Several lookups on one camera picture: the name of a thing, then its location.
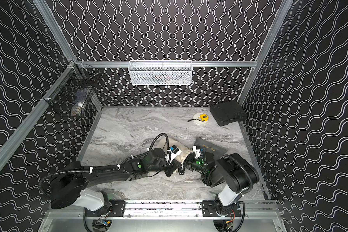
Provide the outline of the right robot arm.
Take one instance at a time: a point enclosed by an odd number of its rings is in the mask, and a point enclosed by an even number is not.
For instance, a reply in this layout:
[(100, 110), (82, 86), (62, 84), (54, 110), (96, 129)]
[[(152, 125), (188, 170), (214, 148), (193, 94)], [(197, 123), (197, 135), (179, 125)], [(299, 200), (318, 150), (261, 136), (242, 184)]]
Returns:
[(260, 178), (256, 169), (238, 153), (225, 154), (216, 159), (214, 154), (203, 150), (200, 156), (189, 154), (178, 171), (181, 175), (186, 170), (201, 174), (205, 186), (216, 187), (225, 183), (223, 190), (215, 196), (214, 203), (206, 208), (212, 209), (219, 216), (226, 216), (245, 194), (253, 190)]

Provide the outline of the yellow tape measure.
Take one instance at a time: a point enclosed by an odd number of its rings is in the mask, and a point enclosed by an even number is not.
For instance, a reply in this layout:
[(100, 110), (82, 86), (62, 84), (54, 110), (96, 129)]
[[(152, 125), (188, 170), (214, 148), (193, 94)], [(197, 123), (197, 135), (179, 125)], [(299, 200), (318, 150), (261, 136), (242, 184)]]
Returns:
[(209, 116), (207, 114), (201, 114), (199, 116), (200, 121), (208, 121), (208, 119), (209, 119)]

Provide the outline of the white round coaster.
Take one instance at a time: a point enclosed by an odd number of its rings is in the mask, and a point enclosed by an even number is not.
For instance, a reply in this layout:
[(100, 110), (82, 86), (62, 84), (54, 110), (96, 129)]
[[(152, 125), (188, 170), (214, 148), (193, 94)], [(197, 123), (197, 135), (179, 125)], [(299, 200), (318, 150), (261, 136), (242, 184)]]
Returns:
[(197, 125), (205, 125), (205, 124), (207, 124), (209, 120), (208, 121), (200, 121), (199, 120), (199, 116), (201, 114), (205, 114), (205, 113), (196, 113), (195, 115), (193, 115), (193, 117), (192, 117), (193, 121), (192, 122), (194, 122)]

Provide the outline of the dark grey hair dryer bag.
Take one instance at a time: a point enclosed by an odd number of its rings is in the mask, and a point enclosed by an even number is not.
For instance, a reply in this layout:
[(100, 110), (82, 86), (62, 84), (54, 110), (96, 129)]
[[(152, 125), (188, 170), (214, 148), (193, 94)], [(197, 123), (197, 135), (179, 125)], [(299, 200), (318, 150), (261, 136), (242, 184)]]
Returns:
[(197, 137), (194, 143), (195, 146), (199, 147), (200, 149), (204, 150), (207, 154), (211, 153), (214, 155), (214, 159), (219, 159), (223, 155), (227, 154), (227, 149), (222, 148), (218, 145), (215, 145), (209, 141), (206, 141), (200, 137)]

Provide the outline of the white mesh wall basket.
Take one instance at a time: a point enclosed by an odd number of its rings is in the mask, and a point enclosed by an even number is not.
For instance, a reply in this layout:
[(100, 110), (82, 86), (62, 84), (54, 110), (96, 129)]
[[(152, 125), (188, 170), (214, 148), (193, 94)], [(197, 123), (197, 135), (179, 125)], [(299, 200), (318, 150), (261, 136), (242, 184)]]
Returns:
[(192, 82), (191, 60), (129, 61), (128, 74), (136, 86), (189, 86)]

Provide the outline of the item in black basket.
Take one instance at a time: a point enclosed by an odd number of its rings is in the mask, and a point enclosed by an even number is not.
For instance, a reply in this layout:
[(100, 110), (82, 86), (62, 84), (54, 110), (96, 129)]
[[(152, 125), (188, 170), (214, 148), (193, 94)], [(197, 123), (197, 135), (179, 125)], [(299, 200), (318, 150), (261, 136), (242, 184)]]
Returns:
[(87, 100), (78, 101), (71, 109), (71, 116), (81, 116), (86, 107)]

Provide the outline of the black hard case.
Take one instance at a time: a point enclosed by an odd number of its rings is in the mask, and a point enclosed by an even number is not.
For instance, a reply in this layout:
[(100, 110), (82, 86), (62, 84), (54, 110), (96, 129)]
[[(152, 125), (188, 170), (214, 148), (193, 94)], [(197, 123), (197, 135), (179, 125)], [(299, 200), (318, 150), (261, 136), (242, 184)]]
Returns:
[(212, 105), (210, 112), (220, 127), (244, 121), (247, 118), (247, 113), (236, 100)]

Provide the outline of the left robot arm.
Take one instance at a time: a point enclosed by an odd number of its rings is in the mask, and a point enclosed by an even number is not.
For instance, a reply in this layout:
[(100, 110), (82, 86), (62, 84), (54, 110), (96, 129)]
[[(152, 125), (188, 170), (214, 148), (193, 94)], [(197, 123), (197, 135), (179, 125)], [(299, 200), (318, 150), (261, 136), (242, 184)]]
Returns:
[(40, 193), (50, 199), (52, 209), (78, 206), (98, 211), (109, 208), (107, 194), (92, 191), (92, 186), (150, 178), (162, 171), (170, 177), (180, 167), (181, 163), (176, 157), (181, 155), (182, 150), (170, 142), (166, 133), (160, 133), (154, 141), (160, 137), (165, 139), (162, 148), (155, 148), (152, 142), (146, 152), (130, 156), (119, 164), (82, 166), (79, 161), (75, 161), (62, 171), (43, 177), (38, 184)]

